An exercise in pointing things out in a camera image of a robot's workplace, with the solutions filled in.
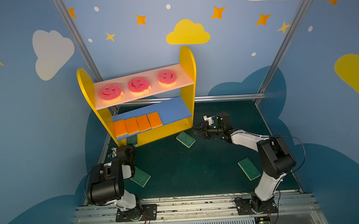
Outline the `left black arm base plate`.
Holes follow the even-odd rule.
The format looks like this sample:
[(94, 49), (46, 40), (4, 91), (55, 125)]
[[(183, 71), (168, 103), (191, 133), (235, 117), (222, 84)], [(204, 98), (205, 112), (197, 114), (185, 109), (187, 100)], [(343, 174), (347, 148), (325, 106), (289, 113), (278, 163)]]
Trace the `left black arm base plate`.
[(157, 205), (144, 204), (138, 205), (133, 209), (127, 211), (117, 210), (116, 222), (138, 222), (138, 221), (153, 221), (157, 219)]

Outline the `orange sponge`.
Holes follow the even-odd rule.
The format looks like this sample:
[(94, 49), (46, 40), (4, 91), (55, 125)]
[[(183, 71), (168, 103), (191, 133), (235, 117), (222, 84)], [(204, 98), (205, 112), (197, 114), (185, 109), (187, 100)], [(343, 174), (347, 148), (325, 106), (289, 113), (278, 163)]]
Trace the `orange sponge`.
[(142, 116), (136, 117), (136, 121), (137, 121), (140, 132), (145, 132), (145, 131), (151, 129), (151, 125), (150, 125), (147, 115), (144, 114)]
[(163, 125), (158, 112), (152, 112), (150, 114), (147, 114), (147, 117), (152, 129), (161, 127)]
[(140, 132), (139, 125), (137, 123), (136, 117), (131, 117), (125, 120), (125, 126), (128, 132), (128, 135), (134, 135)]
[(114, 134), (117, 138), (128, 135), (125, 120), (117, 120), (113, 122)]

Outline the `green sponge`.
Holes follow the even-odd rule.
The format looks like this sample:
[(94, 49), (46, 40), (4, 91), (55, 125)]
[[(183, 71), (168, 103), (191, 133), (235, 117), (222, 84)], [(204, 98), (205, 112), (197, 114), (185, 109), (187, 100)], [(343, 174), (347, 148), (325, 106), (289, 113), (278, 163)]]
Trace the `green sponge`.
[(248, 177), (250, 181), (253, 181), (259, 177), (261, 177), (261, 173), (254, 166), (249, 158), (245, 158), (238, 162), (238, 166), (242, 169), (244, 174)]
[(134, 183), (138, 184), (140, 187), (144, 188), (145, 185), (150, 180), (151, 175), (142, 171), (138, 167), (135, 167), (135, 174), (132, 178), (130, 178)]
[(192, 136), (189, 136), (185, 132), (181, 132), (180, 134), (178, 134), (176, 139), (187, 148), (190, 148), (196, 142), (196, 140)]
[(138, 137), (137, 137), (137, 135), (128, 137), (126, 144), (134, 146), (134, 147), (137, 147), (138, 146)]

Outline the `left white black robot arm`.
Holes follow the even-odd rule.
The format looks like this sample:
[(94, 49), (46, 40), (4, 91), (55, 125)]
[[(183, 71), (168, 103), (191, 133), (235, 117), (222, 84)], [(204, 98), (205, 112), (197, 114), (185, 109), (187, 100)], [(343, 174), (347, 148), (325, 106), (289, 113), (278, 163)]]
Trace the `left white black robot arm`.
[(90, 204), (107, 206), (114, 204), (121, 212), (141, 211), (139, 198), (128, 192), (124, 181), (135, 176), (135, 154), (133, 145), (116, 149), (116, 158), (92, 167), (85, 183), (84, 193)]

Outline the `pink smiley sponge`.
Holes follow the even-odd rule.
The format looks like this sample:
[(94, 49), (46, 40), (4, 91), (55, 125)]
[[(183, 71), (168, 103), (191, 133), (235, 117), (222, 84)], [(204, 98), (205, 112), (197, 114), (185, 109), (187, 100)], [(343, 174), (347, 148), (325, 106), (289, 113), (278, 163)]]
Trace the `pink smiley sponge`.
[(161, 87), (173, 87), (177, 83), (177, 74), (173, 70), (163, 70), (157, 74)]
[(124, 97), (124, 91), (119, 84), (108, 84), (98, 91), (98, 95), (103, 103), (116, 103)]
[(151, 89), (151, 83), (144, 77), (131, 79), (127, 83), (129, 92), (134, 96), (143, 96)]

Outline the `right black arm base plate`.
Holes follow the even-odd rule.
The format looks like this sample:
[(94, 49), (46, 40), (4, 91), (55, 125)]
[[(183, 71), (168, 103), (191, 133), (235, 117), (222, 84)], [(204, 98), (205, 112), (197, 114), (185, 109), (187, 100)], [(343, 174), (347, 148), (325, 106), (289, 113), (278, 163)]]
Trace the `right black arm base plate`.
[(250, 199), (237, 197), (234, 203), (239, 215), (269, 214), (278, 211), (273, 198), (262, 201), (257, 197)]

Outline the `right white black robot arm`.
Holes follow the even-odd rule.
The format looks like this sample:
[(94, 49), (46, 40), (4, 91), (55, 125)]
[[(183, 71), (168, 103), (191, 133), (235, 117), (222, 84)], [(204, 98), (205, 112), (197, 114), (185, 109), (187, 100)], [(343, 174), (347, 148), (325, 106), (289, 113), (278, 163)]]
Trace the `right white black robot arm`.
[(211, 117), (204, 116), (203, 121), (193, 127), (193, 131), (203, 139), (218, 136), (228, 143), (241, 145), (259, 154), (263, 174), (254, 190), (254, 199), (258, 202), (272, 199), (280, 182), (297, 164), (283, 136), (259, 135), (234, 128), (225, 112)]

